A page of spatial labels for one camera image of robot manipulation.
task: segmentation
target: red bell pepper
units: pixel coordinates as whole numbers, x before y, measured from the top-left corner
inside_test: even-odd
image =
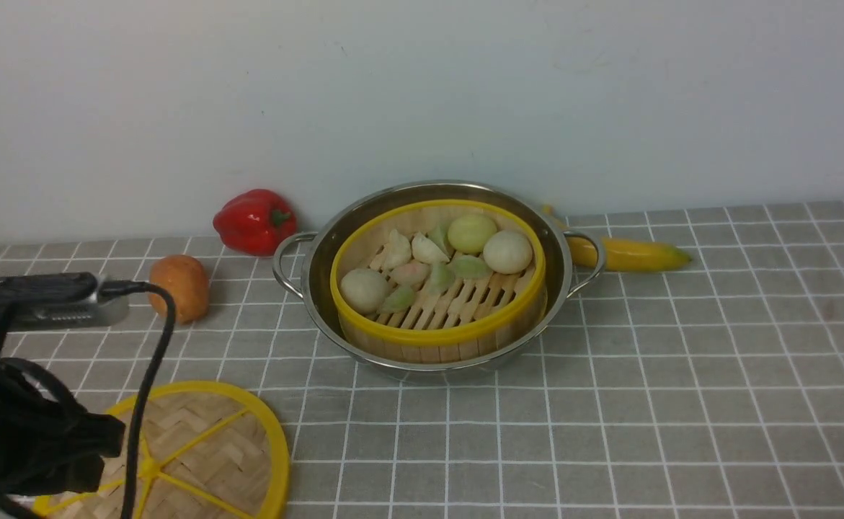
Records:
[[[280,195],[251,190],[230,200],[213,217],[223,245],[251,256],[271,256],[280,242],[297,231],[297,219]]]

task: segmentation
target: bamboo steamer lid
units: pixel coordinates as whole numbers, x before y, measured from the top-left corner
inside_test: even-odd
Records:
[[[128,424],[135,397],[108,410]],[[125,445],[106,460],[98,492],[36,500],[52,519],[118,519],[124,498]],[[141,428],[134,517],[277,519],[283,514],[290,456],[280,423],[263,401],[220,382],[155,388]]]

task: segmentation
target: banana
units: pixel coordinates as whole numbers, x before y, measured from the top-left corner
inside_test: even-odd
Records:
[[[567,225],[553,214],[553,206],[543,205],[543,212],[553,219],[557,226]],[[572,262],[580,267],[593,268],[598,254],[585,239],[568,239]],[[684,250],[667,243],[638,242],[625,239],[610,239],[603,236],[602,243],[607,250],[607,270],[614,272],[663,272],[678,270],[692,262]]]

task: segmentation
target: pot handle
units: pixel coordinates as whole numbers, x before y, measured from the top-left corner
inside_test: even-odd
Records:
[[[274,252],[274,257],[271,259],[271,272],[274,272],[274,279],[283,286],[287,292],[292,293],[297,298],[303,299],[303,291],[300,290],[300,287],[293,284],[292,280],[284,275],[283,266],[280,265],[280,261],[284,257],[284,253],[287,252],[287,249],[290,249],[297,243],[302,241],[313,241],[316,238],[316,233],[297,233],[293,234],[292,236],[288,236],[287,239],[284,239],[283,242],[280,242],[280,245],[277,246],[277,250]]]
[[[566,298],[572,298],[572,296],[576,295],[576,293],[579,293],[583,288],[588,286],[589,283],[593,282],[593,280],[595,280],[597,276],[602,275],[602,272],[604,272],[604,268],[607,267],[607,251],[604,249],[603,244],[600,243],[600,240],[594,239],[593,237],[588,236],[586,233],[583,233],[581,231],[567,229],[563,231],[563,236],[567,237],[568,239],[588,240],[589,243],[591,243],[592,246],[595,247],[595,251],[597,251],[598,254],[598,259],[595,262],[595,269],[592,270],[592,273],[590,273],[589,277],[581,280],[580,282],[576,283],[576,285],[570,287],[569,295],[567,295]]]

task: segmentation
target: steamer basket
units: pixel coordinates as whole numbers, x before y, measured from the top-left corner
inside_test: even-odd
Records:
[[[384,273],[383,246],[389,232],[427,234],[439,223],[469,213],[485,214],[500,230],[524,234],[533,261],[518,275],[493,273],[487,279],[457,279],[441,296],[423,285],[405,312],[363,316],[350,308],[339,291],[345,273],[370,268]],[[332,298],[342,331],[350,344],[382,358],[439,364],[487,355],[530,332],[546,313],[546,258],[537,234],[515,214],[471,200],[428,200],[390,210],[363,224],[342,243],[332,262]]]

